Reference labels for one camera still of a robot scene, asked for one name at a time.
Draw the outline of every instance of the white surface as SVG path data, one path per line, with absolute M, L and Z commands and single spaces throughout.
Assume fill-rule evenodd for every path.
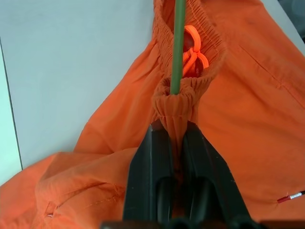
M 305 53 L 277 0 L 263 0 Z M 153 0 L 2 0 L 0 34 L 24 167 L 73 149 L 151 39 Z
M 19 171 L 21 164 L 0 50 L 0 185 Z

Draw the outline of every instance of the orange cloth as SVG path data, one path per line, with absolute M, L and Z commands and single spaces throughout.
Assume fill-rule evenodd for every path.
M 169 95 L 173 6 L 154 1 L 152 41 L 74 152 L 54 154 L 1 186 L 0 228 L 88 229 L 120 220 L 129 163 L 156 119 L 175 156 L 186 121 L 199 125 L 255 220 L 305 218 L 305 197 L 276 202 L 305 189 L 305 58 L 259 0 L 188 0 L 185 23 L 198 30 L 210 66 Z

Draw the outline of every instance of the orange drawstring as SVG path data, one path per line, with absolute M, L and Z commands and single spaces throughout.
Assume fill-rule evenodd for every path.
M 197 29 L 192 25 L 186 25 L 184 29 L 192 36 L 194 46 L 183 53 L 183 77 L 185 77 L 190 68 L 194 67 L 197 58 L 201 61 L 203 68 L 209 67 L 206 56 L 200 52 L 201 38 Z

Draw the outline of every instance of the green rod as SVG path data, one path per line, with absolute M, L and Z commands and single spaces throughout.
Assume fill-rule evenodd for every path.
M 180 91 L 180 80 L 183 71 L 183 35 L 186 0 L 176 0 L 175 3 L 175 25 L 173 30 L 173 69 L 171 94 Z

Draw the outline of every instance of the gathered fabric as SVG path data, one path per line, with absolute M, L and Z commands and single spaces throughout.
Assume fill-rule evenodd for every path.
M 304 197 L 276 202 L 305 189 L 304 56 L 259 0 L 187 0 L 185 24 L 201 44 L 198 50 L 185 34 L 185 64 L 197 58 L 172 95 L 174 3 L 154 0 L 151 42 L 74 151 L 51 155 L 0 187 L 0 228 L 93 229 L 121 220 L 129 164 L 158 119 L 176 169 L 187 121 L 194 122 L 226 160 L 254 220 L 305 218 Z

